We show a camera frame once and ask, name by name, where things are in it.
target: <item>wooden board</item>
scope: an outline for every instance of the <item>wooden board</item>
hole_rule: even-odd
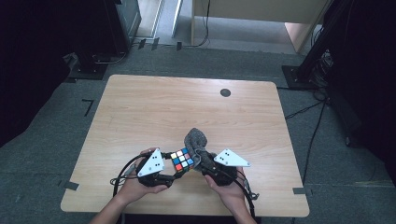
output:
[[[139,0],[142,21],[137,30],[136,37],[154,38],[158,19],[163,7],[163,0]]]
[[[229,97],[220,90],[231,91]],[[251,163],[245,168],[256,216],[306,217],[302,181],[276,86],[271,82],[222,79],[112,76],[98,106],[61,204],[64,211],[99,212],[112,196],[109,180],[141,150],[184,147],[191,128],[207,137],[206,149],[224,148]],[[165,161],[164,174],[174,173]],[[229,216],[202,175],[190,171],[157,195],[147,195],[126,213]]]
[[[209,17],[254,21],[285,22],[296,52],[321,21],[332,0],[215,0],[210,2]],[[195,17],[206,16],[208,0],[193,0],[191,44],[194,45]]]

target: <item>round hole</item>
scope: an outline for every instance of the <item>round hole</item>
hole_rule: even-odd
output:
[[[228,89],[222,89],[222,90],[220,91],[220,94],[221,94],[222,96],[224,96],[224,97],[229,97],[229,96],[231,95],[231,91],[228,90]]]

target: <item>table leg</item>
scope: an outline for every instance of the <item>table leg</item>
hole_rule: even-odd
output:
[[[327,1],[321,11],[317,11],[317,15],[313,17],[311,23],[291,23],[285,22],[286,30],[288,31],[291,43],[297,53],[300,53],[304,47],[304,44],[308,40],[309,36],[314,32],[316,26],[323,20],[324,14],[327,8],[329,8],[331,1]]]
[[[178,16],[180,15],[180,10],[181,10],[182,5],[183,5],[183,0],[178,0],[177,6],[176,6],[176,11],[175,11],[174,24],[172,27],[172,38],[175,37],[175,31],[177,28],[177,20],[178,20]]]

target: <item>forearm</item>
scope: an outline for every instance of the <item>forearm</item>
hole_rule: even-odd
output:
[[[240,206],[239,208],[230,209],[230,212],[233,214],[233,217],[238,224],[256,224],[256,221],[251,216],[245,205]]]
[[[98,213],[90,224],[116,223],[123,209],[128,205],[121,197],[112,198],[110,202]]]

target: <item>blue square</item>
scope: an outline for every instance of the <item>blue square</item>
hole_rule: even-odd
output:
[[[179,160],[178,158],[175,158],[175,159],[173,160],[173,162],[174,162],[174,164],[179,164],[179,163],[180,163],[180,160]]]

